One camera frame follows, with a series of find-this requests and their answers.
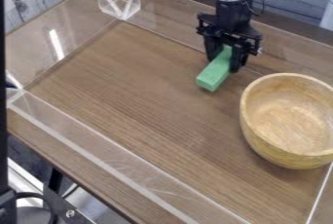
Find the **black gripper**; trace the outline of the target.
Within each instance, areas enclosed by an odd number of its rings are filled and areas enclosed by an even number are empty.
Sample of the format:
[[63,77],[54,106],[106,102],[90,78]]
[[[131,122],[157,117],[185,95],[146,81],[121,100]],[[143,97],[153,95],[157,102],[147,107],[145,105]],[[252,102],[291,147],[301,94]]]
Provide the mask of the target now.
[[248,62],[249,55],[257,55],[261,48],[262,34],[252,27],[252,7],[249,0],[216,1],[213,15],[200,13],[197,33],[205,38],[209,61],[232,47],[230,72],[237,73]]

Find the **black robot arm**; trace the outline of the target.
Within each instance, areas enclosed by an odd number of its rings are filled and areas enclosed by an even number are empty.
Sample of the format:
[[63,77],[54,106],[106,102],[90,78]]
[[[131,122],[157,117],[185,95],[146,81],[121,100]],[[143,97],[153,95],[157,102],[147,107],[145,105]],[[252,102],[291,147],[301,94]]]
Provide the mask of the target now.
[[257,56],[262,34],[252,26],[254,0],[214,0],[214,13],[198,14],[197,33],[204,36],[208,60],[214,61],[226,47],[232,49],[229,71],[237,73],[249,56]]

